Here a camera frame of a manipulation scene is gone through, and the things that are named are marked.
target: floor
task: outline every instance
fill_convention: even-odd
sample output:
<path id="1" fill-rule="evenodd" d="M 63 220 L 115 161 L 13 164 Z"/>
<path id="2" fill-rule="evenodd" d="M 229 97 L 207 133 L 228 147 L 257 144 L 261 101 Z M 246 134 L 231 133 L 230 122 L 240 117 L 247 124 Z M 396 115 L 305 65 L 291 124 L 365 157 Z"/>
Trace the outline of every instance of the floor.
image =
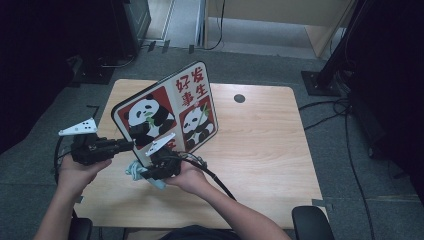
<path id="1" fill-rule="evenodd" d="M 169 40 L 170 47 L 200 48 L 197 42 L 197 29 L 201 0 L 150 0 L 152 24 L 145 42 L 156 41 L 163 46 Z M 326 60 L 342 36 L 340 29 L 319 58 Z M 209 18 L 208 47 L 216 45 L 220 38 L 220 19 Z M 213 51 L 246 53 L 318 59 L 315 55 L 305 26 L 297 24 L 271 23 L 247 20 L 223 20 L 222 41 Z"/>

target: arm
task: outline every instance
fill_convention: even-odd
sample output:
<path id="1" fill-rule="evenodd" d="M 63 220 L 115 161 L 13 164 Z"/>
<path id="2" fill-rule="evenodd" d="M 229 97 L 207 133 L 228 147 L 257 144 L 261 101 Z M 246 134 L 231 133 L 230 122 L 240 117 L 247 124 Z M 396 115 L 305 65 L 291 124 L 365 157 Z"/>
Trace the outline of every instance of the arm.
<path id="1" fill-rule="evenodd" d="M 166 183 L 176 185 L 207 201 L 243 240 L 290 239 L 271 219 L 234 201 L 213 187 L 203 172 L 190 163 L 182 162 L 181 174 L 166 179 Z"/>
<path id="2" fill-rule="evenodd" d="M 63 158 L 59 182 L 49 208 L 34 240 L 68 239 L 72 210 L 84 188 L 97 173 L 111 164 L 111 160 L 84 166 L 73 161 L 70 155 Z"/>

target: right hand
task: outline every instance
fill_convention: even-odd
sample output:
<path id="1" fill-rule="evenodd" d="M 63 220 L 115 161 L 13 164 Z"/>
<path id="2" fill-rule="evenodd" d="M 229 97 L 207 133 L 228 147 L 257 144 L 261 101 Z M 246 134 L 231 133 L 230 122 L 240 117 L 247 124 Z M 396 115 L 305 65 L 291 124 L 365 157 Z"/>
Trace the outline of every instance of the right hand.
<path id="1" fill-rule="evenodd" d="M 165 183 L 180 187 L 182 190 L 199 195 L 212 185 L 209 184 L 203 171 L 188 162 L 181 162 L 181 173 L 178 176 L 165 179 Z"/>

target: panda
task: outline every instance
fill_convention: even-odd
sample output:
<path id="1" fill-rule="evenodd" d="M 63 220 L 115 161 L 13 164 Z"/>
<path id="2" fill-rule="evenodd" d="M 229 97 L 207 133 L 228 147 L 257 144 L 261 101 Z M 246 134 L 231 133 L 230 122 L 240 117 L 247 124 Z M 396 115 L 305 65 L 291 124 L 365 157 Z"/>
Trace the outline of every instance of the panda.
<path id="1" fill-rule="evenodd" d="M 184 117 L 183 133 L 188 149 L 203 142 L 214 130 L 208 118 L 207 104 L 196 107 Z"/>
<path id="2" fill-rule="evenodd" d="M 172 128 L 175 116 L 159 105 L 152 94 L 140 100 L 124 114 L 128 120 L 129 134 L 136 146 L 146 146 Z"/>

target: person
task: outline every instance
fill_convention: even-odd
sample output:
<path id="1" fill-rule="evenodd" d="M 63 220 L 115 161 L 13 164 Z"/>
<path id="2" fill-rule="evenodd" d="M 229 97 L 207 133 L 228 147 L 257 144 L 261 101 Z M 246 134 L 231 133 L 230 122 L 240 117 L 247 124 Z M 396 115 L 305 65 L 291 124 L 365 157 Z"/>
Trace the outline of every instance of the person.
<path id="1" fill-rule="evenodd" d="M 70 228 L 70 216 L 76 199 L 81 196 L 84 188 L 96 177 L 97 173 L 111 164 L 111 160 L 99 162 L 91 166 L 83 166 L 73 161 L 70 155 L 64 157 L 59 172 L 57 190 L 49 208 L 34 237 L 39 239 L 67 239 Z M 208 202 L 234 230 L 210 230 L 200 226 L 189 226 L 178 229 L 164 236 L 163 240 L 171 239 L 281 239 L 290 237 L 271 219 L 265 215 L 234 201 L 226 194 L 211 185 L 202 170 L 190 163 L 181 163 L 181 173 L 165 179 L 168 185 L 181 188 Z"/>

